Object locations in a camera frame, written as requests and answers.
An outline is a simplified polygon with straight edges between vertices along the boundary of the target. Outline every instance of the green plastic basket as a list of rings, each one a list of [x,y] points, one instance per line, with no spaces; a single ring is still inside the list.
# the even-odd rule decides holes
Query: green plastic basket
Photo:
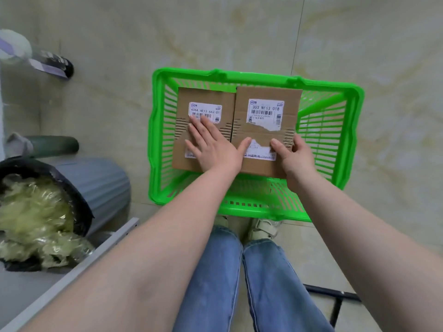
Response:
[[[335,186],[349,179],[357,145],[356,128],[364,92],[351,83],[334,83],[261,73],[160,68],[152,75],[153,107],[149,119],[149,197],[164,205],[198,176],[174,169],[174,142],[179,87],[236,92],[237,86],[302,89],[296,131],[309,144],[315,166]],[[219,214],[272,220],[310,221],[286,180],[239,174],[221,203]]]

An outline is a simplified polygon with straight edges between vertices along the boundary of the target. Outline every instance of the black metal frame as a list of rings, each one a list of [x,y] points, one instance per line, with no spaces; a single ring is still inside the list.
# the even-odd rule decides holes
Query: black metal frame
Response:
[[[306,288],[306,290],[309,293],[316,293],[323,296],[329,296],[335,298],[334,307],[332,309],[331,317],[329,319],[330,324],[333,328],[335,328],[335,324],[337,323],[338,314],[340,313],[341,304],[343,303],[343,300],[349,300],[349,301],[357,301],[359,303],[362,302],[359,296],[355,293],[349,293],[346,291],[338,291],[328,288],[322,288],[321,286],[315,286],[315,285],[308,285],[303,284]]]

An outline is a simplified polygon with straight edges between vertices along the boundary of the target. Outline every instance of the jeans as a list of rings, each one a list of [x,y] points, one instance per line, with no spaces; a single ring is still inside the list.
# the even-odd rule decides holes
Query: jeans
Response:
[[[245,248],[226,227],[214,226],[186,290],[174,332],[228,332],[243,262],[256,332],[333,331],[272,240]]]

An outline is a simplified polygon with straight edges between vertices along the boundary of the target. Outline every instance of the cardboard box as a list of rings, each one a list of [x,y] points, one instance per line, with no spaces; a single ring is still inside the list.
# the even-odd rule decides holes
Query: cardboard box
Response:
[[[185,139],[188,139],[196,145],[188,131],[189,116],[191,114],[197,117],[200,114],[207,115],[223,136],[230,141],[234,106],[235,93],[179,87],[172,167],[202,172],[197,159],[187,150],[185,144]]]
[[[270,147],[277,139],[292,147],[302,90],[237,87],[231,142],[236,147],[251,137],[241,172],[286,178],[281,157]]]

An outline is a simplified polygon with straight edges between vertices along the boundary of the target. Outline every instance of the shoe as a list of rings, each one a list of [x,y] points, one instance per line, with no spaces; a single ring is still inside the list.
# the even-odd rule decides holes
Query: shoe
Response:
[[[268,219],[253,219],[252,227],[249,230],[248,240],[271,239],[273,240],[278,233],[278,228],[282,221]]]
[[[223,226],[228,228],[229,227],[228,217],[216,216],[214,219],[214,226]]]

